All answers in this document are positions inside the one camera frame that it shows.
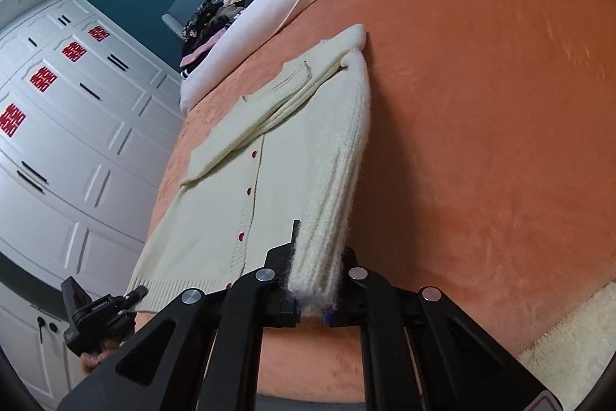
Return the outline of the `left hand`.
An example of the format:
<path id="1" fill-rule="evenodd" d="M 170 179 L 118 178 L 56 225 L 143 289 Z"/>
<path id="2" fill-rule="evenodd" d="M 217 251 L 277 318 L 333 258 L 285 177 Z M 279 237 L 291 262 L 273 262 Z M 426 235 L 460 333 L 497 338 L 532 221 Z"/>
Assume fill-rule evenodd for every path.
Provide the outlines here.
<path id="1" fill-rule="evenodd" d="M 84 352 L 80 355 L 80 367 L 85 376 L 89 376 L 95 369 L 100 367 L 103 362 L 107 361 L 110 356 L 114 355 L 119 348 L 119 344 L 114 340 L 106 340 L 102 345 L 100 354 L 88 354 Z"/>

